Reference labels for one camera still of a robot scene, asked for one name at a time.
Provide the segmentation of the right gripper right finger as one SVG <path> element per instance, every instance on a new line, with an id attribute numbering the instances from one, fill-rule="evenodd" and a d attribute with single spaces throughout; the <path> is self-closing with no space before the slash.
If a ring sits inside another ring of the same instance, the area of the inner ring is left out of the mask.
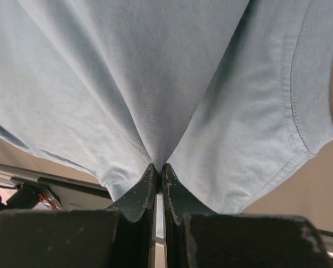
<path id="1" fill-rule="evenodd" d="M 195 197 L 178 179 L 171 164 L 162 168 L 164 246 L 167 267 L 196 267 L 196 243 L 189 234 L 193 215 L 211 216 L 214 211 Z"/>

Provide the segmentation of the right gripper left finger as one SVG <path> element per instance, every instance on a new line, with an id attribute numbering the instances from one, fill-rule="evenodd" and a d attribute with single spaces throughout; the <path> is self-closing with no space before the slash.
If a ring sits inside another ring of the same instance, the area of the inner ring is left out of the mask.
<path id="1" fill-rule="evenodd" d="M 141 179 L 109 209 L 120 213 L 111 267 L 154 267 L 157 171 L 149 164 Z"/>

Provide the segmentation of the blue t shirt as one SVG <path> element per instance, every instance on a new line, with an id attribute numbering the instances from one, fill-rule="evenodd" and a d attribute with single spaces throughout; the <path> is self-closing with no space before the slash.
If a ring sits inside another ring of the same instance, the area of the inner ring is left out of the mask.
<path id="1" fill-rule="evenodd" d="M 239 213 L 333 140 L 332 59 L 333 1 L 0 1 L 0 138 Z"/>

